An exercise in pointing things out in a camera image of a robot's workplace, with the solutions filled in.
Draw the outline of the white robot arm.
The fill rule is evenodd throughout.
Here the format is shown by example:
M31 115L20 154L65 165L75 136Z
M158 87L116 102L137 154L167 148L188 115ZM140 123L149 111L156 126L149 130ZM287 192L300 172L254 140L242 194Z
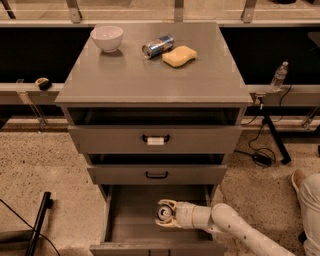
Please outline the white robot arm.
M209 234L228 233L241 240L256 256L295 256L250 226L231 206L212 207L162 199L155 222L166 228L200 229Z

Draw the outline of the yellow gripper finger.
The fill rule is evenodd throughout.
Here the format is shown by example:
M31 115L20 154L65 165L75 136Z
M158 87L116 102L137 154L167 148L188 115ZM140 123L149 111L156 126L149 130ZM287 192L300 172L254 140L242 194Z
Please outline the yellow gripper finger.
M166 220L155 220L156 224L165 227L165 228L179 228L180 225L177 223L177 220L175 218L169 218Z
M176 205L177 205L177 202L174 201L174 200L171 200L171 199L161 199L161 200L158 201L158 204L160 206L165 205L165 206L168 206L168 207L170 207L172 209L175 209Z

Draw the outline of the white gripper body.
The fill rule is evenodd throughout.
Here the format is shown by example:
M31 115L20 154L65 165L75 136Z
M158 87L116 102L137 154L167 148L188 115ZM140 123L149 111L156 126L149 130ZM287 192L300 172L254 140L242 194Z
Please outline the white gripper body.
M176 204L175 219L177 226L182 229L193 229L193 212L195 204L178 202Z

